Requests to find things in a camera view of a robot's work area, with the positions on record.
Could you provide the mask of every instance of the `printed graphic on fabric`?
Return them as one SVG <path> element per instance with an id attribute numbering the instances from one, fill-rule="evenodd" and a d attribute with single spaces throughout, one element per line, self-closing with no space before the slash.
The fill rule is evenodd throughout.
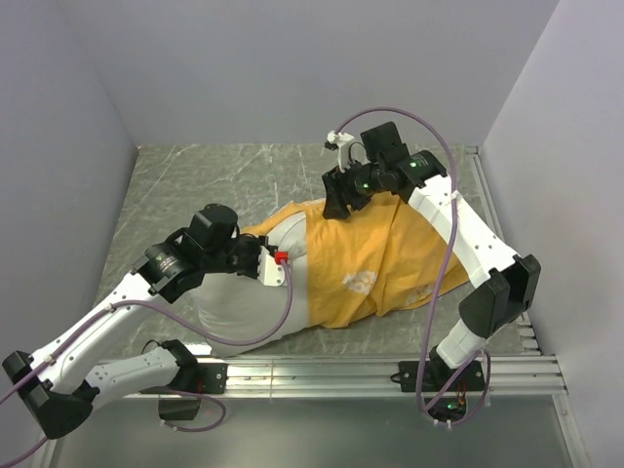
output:
<path id="1" fill-rule="evenodd" d="M 369 294 L 375 281 L 377 281 L 377 273 L 374 271 L 361 271 L 355 275 L 347 273 L 342 280 L 342 284 L 355 293 Z"/>
<path id="2" fill-rule="evenodd" d="M 433 286 L 434 285 L 426 285 L 426 286 L 419 286 L 418 288 L 415 288 L 409 294 L 408 300 L 406 300 L 405 306 L 408 307 L 414 304 L 415 302 L 418 302 L 419 300 L 422 300 L 425 297 L 427 297 L 429 294 L 433 292 Z"/>

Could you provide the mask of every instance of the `gray wall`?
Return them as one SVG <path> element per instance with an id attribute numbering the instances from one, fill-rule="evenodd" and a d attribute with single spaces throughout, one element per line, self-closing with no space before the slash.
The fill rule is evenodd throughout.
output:
<path id="1" fill-rule="evenodd" d="M 54 1 L 2 2 L 0 63 L 2 360 L 91 308 L 136 150 Z M 0 408 L 0 464 L 34 429 L 19 398 Z"/>
<path id="2" fill-rule="evenodd" d="M 622 466 L 624 3 L 562 0 L 487 137 L 509 240 L 543 267 L 531 317 L 594 466 Z"/>
<path id="3" fill-rule="evenodd" d="M 483 143 L 557 0 L 58 3 L 137 143 L 320 141 L 372 105 Z"/>

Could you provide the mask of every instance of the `black cable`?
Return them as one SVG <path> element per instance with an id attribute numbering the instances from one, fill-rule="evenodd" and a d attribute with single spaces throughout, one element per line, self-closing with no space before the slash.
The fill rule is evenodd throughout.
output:
<path id="1" fill-rule="evenodd" d="M 360 146 L 362 146 L 364 148 L 364 151 L 366 152 L 366 148 L 364 147 L 363 144 L 361 144 L 359 141 L 354 141 L 349 145 L 349 149 L 348 149 L 348 158 L 349 158 L 349 164 L 353 164 L 353 156 L 351 156 L 351 148 L 353 147 L 354 144 L 359 144 Z"/>
<path id="2" fill-rule="evenodd" d="M 144 345 L 143 345 L 143 349 L 140 350 L 140 354 L 143 354 L 145 352 L 145 349 L 147 348 L 147 346 L 149 346 L 151 343 L 156 343 L 157 345 L 161 345 L 158 341 L 156 341 L 155 339 L 150 339 L 148 340 Z"/>

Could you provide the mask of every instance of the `marble tabletop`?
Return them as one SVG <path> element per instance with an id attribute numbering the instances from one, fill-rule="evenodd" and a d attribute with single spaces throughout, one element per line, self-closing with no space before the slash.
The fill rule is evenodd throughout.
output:
<path id="1" fill-rule="evenodd" d="M 444 153 L 428 147 L 446 163 Z M 484 216 L 466 151 L 455 146 L 459 190 L 475 211 Z M 321 174 L 335 165 L 335 153 L 322 144 L 190 144 L 146 145 L 140 148 L 97 300 L 110 292 L 145 248 L 162 242 L 186 226 L 208 203 L 233 208 L 241 225 L 256 224 L 290 201 L 303 202 L 325 195 Z M 431 342 L 439 342 L 458 319 L 457 305 L 471 291 L 464 285 L 438 301 Z M 188 296 L 172 306 L 175 312 L 199 324 Z M 406 354 L 419 351 L 426 306 L 396 311 L 383 318 L 367 317 L 340 330 L 313 328 L 284 337 L 252 351 L 256 355 Z M 149 339 L 178 338 L 202 343 L 201 336 L 154 315 L 116 345 L 108 358 L 140 353 Z M 515 326 L 500 331 L 489 345 L 492 353 L 517 354 L 524 348 Z"/>

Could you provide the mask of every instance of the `purple cable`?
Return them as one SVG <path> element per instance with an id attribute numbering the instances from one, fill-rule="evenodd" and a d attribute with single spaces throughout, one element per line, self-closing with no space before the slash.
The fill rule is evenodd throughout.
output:
<path id="1" fill-rule="evenodd" d="M 160 312 L 161 314 L 165 315 L 166 317 L 169 317 L 170 319 L 172 319 L 173 321 L 179 323 L 180 325 L 187 327 L 189 330 L 196 332 L 198 334 L 200 334 L 203 337 L 206 337 L 208 339 L 212 339 L 216 342 L 222 343 L 222 344 L 228 344 L 231 346 L 249 346 L 252 344 L 258 344 L 259 342 L 264 341 L 265 339 L 271 337 L 277 330 L 280 329 L 280 327 L 286 322 L 286 319 L 288 318 L 290 312 L 291 312 L 291 306 L 293 305 L 293 275 L 291 274 L 291 270 L 288 266 L 288 263 L 285 260 L 281 261 L 282 267 L 284 268 L 284 272 L 286 274 L 286 280 L 287 280 L 287 287 L 288 287 L 288 298 L 286 301 L 286 307 L 284 309 L 284 313 L 282 314 L 282 316 L 280 317 L 280 320 L 278 321 L 278 323 L 271 329 L 269 330 L 267 333 L 265 333 L 263 336 L 260 336 L 259 338 L 255 338 L 255 339 L 249 339 L 246 341 L 235 341 L 235 340 L 231 340 L 231 339 L 227 339 L 227 338 L 220 338 L 218 336 L 215 336 L 211 333 L 208 333 L 207 331 L 203 331 L 201 329 L 199 329 L 198 327 L 195 327 L 193 324 L 190 324 L 189 322 L 186 322 L 184 319 L 179 318 L 176 314 L 174 314 L 172 311 L 170 311 L 169 309 L 167 309 L 166 307 L 157 305 L 157 304 L 152 304 L 151 302 L 147 302 L 144 300 L 122 300 L 120 302 L 115 302 L 114 304 L 112 304 L 112 307 L 114 309 L 119 309 L 121 307 L 125 307 L 127 305 L 140 305 L 142 307 L 146 307 L 148 309 L 154 310 L 156 312 Z M 97 312 L 96 314 L 94 314 L 93 317 L 91 317 L 89 320 L 85 321 L 84 324 L 82 324 L 80 327 L 78 327 L 68 338 L 66 341 L 64 341 L 63 343 L 61 343 L 57 349 L 55 349 L 52 353 L 50 353 L 50 356 L 52 357 L 53 360 L 57 359 L 63 351 L 65 351 L 69 346 L 71 346 L 71 344 L 76 341 L 76 339 L 78 339 L 86 330 L 88 330 L 95 322 L 97 322 L 99 319 L 101 319 L 104 315 L 106 314 L 110 314 L 110 313 L 114 313 L 111 312 L 109 309 L 102 309 L 99 312 Z M 16 392 L 18 392 L 21 387 L 23 387 L 31 378 L 33 378 L 34 376 L 38 375 L 39 373 L 41 373 L 41 371 L 43 369 L 45 369 L 47 366 L 49 366 L 50 364 L 48 362 L 43 362 L 41 363 L 39 366 L 37 366 L 35 369 L 33 369 L 31 372 L 29 372 L 27 375 L 25 375 L 23 378 L 21 378 L 18 383 L 16 383 L 15 385 L 13 385 L 13 387 L 11 387 L 11 389 L 9 390 L 9 392 L 4 395 L 2 398 L 0 398 L 0 405 L 2 405 L 4 402 L 6 402 L 12 395 L 14 395 Z M 183 395 L 186 392 L 178 392 L 178 391 L 170 391 L 170 393 L 176 393 L 178 395 Z M 181 432 L 204 432 L 204 431 L 208 431 L 210 429 L 215 428 L 218 424 L 221 423 L 221 421 L 225 418 L 225 405 L 217 400 L 216 398 L 213 397 L 209 397 L 208 395 L 200 395 L 200 394 L 194 394 L 194 393 L 188 393 L 186 396 L 194 396 L 196 398 L 203 398 L 204 400 L 209 400 L 211 402 L 216 403 L 217 405 L 219 405 L 221 407 L 221 409 L 223 410 L 223 413 L 221 415 L 221 417 L 218 419 L 217 422 L 211 424 L 210 426 L 207 426 L 205 428 L 198 428 L 198 429 L 185 429 L 185 428 L 178 428 L 177 430 L 181 431 Z M 39 441 L 39 443 L 37 445 L 35 445 L 33 448 L 31 448 L 27 453 L 25 453 L 24 455 L 19 456 L 18 458 L 16 458 L 15 460 L 12 460 L 6 464 L 0 465 L 0 468 L 9 468 L 12 466 L 17 465 L 18 463 L 21 463 L 22 461 L 24 461 L 26 458 L 28 458 L 30 455 L 32 455 L 35 451 L 37 451 L 40 447 L 42 447 L 46 442 L 48 442 L 48 439 L 44 438 L 41 441 Z"/>
<path id="2" fill-rule="evenodd" d="M 287 281 L 287 286 L 288 286 L 288 298 L 286 299 L 286 307 L 284 308 L 284 313 L 280 317 L 280 320 L 278 320 L 277 324 L 275 324 L 275 326 L 273 326 L 271 330 L 269 330 L 262 336 L 259 336 L 258 338 L 245 339 L 245 340 L 222 338 L 208 331 L 204 331 L 189 322 L 186 322 L 184 319 L 178 317 L 178 315 L 176 315 L 174 312 L 167 309 L 166 307 L 163 307 L 158 304 L 152 304 L 151 302 L 147 302 L 144 300 L 132 300 L 132 299 L 122 300 L 119 302 L 115 302 L 113 304 L 113 307 L 117 308 L 117 307 L 124 307 L 126 305 L 140 305 L 142 307 L 155 310 L 156 312 L 160 312 L 166 317 L 172 319 L 174 322 L 179 323 L 180 325 L 188 328 L 192 332 L 196 332 L 197 334 L 203 336 L 204 338 L 211 339 L 212 341 L 216 341 L 217 343 L 221 343 L 221 344 L 226 344 L 228 346 L 250 346 L 252 344 L 258 344 L 264 341 L 265 339 L 271 337 L 273 334 L 275 334 L 275 332 L 279 330 L 282 327 L 282 325 L 286 322 L 286 319 L 289 317 L 289 314 L 291 312 L 291 306 L 293 305 L 293 275 L 291 274 L 291 270 L 288 267 L 288 264 L 284 260 L 281 261 L 281 264 L 282 264 L 282 267 L 284 268 L 284 272 L 286 273 L 286 281 Z"/>
<path id="3" fill-rule="evenodd" d="M 411 118 L 411 120 L 416 121 L 417 123 L 419 123 L 420 125 L 422 125 L 424 128 L 426 128 L 438 141 L 438 143 L 442 146 L 442 148 L 444 149 L 447 157 L 448 157 L 448 174 L 450 175 L 450 192 L 454 192 L 455 190 L 457 190 L 457 167 L 455 166 L 455 160 L 452 157 L 452 153 L 450 152 L 450 148 L 447 145 L 447 143 L 445 142 L 445 140 L 442 138 L 442 136 L 438 133 L 438 131 L 436 129 L 434 129 L 431 124 L 429 124 L 427 121 L 425 121 L 423 118 L 418 117 L 415 114 L 412 114 L 411 112 L 407 112 L 406 110 L 403 109 L 399 109 L 397 107 L 371 107 L 369 109 L 365 109 L 361 112 L 358 112 L 357 114 L 352 115 L 351 117 L 349 117 L 347 120 L 345 120 L 344 122 L 342 122 L 342 124 L 340 124 L 335 132 L 339 133 L 342 131 L 342 129 L 344 129 L 348 124 L 350 124 L 351 122 L 353 122 L 355 119 L 357 119 L 358 117 L 361 117 L 363 115 L 366 114 L 370 114 L 372 112 L 393 112 L 395 114 L 401 114 L 401 115 L 405 115 L 406 117 Z M 431 302 L 429 303 L 429 313 L 427 315 L 427 325 L 425 327 L 425 333 L 423 335 L 422 338 L 422 350 L 420 352 L 420 362 L 424 363 L 427 360 L 427 351 L 429 349 L 429 338 L 431 337 L 431 329 L 433 328 L 433 318 L 435 316 L 436 313 L 436 304 L 438 302 L 438 295 L 440 295 L 440 289 L 442 288 L 442 282 L 444 281 L 444 277 L 445 277 L 445 273 L 447 272 L 447 267 L 449 266 L 449 261 L 450 261 L 450 257 L 452 255 L 452 248 L 455 244 L 455 239 L 457 237 L 457 227 L 458 227 L 458 213 L 457 213 L 457 200 L 455 198 L 451 198 L 450 199 L 450 219 L 451 219 L 451 228 L 450 228 L 450 235 L 448 236 L 448 246 L 447 246 L 447 251 L 445 252 L 445 257 L 442 261 L 442 266 L 440 267 L 440 271 L 438 272 L 438 278 L 436 279 L 436 284 L 434 286 L 434 290 L 432 292 L 431 295 Z M 490 366 L 490 358 L 489 358 L 489 354 L 486 353 L 486 357 L 487 357 L 487 365 L 488 368 Z M 452 385 L 453 380 L 459 376 L 459 374 L 466 369 L 466 367 L 470 364 L 472 360 L 467 361 L 466 363 L 464 363 L 462 366 L 460 366 L 455 373 L 452 375 L 452 377 L 448 380 L 448 382 L 444 385 L 444 387 L 436 394 L 436 396 L 434 397 L 434 399 L 432 400 L 435 404 L 435 402 L 437 402 L 438 400 L 440 400 L 440 398 L 442 398 L 444 396 L 444 393 L 449 389 L 449 387 Z M 424 372 L 425 372 L 425 367 L 424 366 L 418 366 L 418 371 L 416 373 L 416 401 L 418 402 L 418 408 L 427 416 L 429 416 L 429 413 L 427 412 L 427 409 L 429 408 L 429 405 L 433 406 L 431 404 L 431 402 L 429 403 L 429 405 L 427 407 L 424 406 L 424 399 L 422 397 L 422 383 L 423 383 L 423 378 L 424 378 Z M 481 405 L 483 404 L 482 401 L 485 400 L 486 395 L 488 393 L 488 385 L 486 385 L 486 388 L 484 390 L 484 393 L 482 395 L 482 399 L 480 400 L 480 404 L 477 404 L 477 406 L 465 417 L 463 417 L 461 419 L 461 421 L 466 421 L 466 419 L 470 419 L 473 417 L 473 415 L 475 414 L 475 411 L 478 410 Z"/>
<path id="4" fill-rule="evenodd" d="M 203 393 L 191 393 L 191 392 L 182 392 L 179 390 L 170 390 L 169 388 L 162 388 L 161 391 L 163 393 L 171 393 L 174 395 L 179 395 L 180 397 L 201 398 L 202 400 L 207 400 L 209 402 L 212 402 L 221 408 L 221 416 L 218 417 L 218 420 L 204 427 L 180 427 L 180 426 L 176 426 L 175 424 L 172 424 L 169 421 L 164 422 L 164 424 L 167 427 L 171 427 L 175 431 L 194 432 L 194 433 L 210 431 L 211 429 L 215 429 L 216 426 L 218 426 L 221 422 L 223 422 L 223 419 L 225 419 L 225 415 L 227 415 L 227 408 L 225 407 L 223 402 L 209 395 L 204 395 Z"/>
<path id="5" fill-rule="evenodd" d="M 0 465 L 0 468 L 11 468 L 12 466 L 19 465 L 26 458 L 28 458 L 29 456 L 32 456 L 35 451 L 37 451 L 42 446 L 44 446 L 46 444 L 46 442 L 48 442 L 48 438 L 44 437 L 42 440 L 40 440 L 37 444 L 35 444 L 34 447 L 31 448 L 29 451 L 27 451 L 25 454 L 20 455 L 18 458 L 14 459 L 14 460 L 11 460 L 10 462 L 5 463 L 4 465 Z"/>

